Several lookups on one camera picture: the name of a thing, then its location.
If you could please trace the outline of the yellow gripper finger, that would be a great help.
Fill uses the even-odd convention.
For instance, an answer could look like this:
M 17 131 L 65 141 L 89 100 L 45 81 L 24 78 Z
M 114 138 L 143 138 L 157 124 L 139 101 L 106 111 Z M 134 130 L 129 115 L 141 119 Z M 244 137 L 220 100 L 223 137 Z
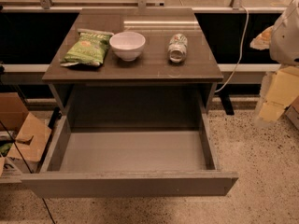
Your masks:
M 252 49 L 258 49 L 258 50 L 269 49 L 272 30 L 273 30 L 272 26 L 263 30 L 260 34 L 258 34 L 255 38 L 252 39 L 249 46 Z

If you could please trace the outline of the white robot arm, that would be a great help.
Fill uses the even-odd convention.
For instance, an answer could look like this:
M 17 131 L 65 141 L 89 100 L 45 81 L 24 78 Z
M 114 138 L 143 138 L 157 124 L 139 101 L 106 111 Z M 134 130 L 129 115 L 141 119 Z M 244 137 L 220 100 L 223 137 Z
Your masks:
M 253 49 L 268 49 L 272 60 L 284 65 L 299 65 L 299 0 L 292 0 L 275 23 L 251 42 Z

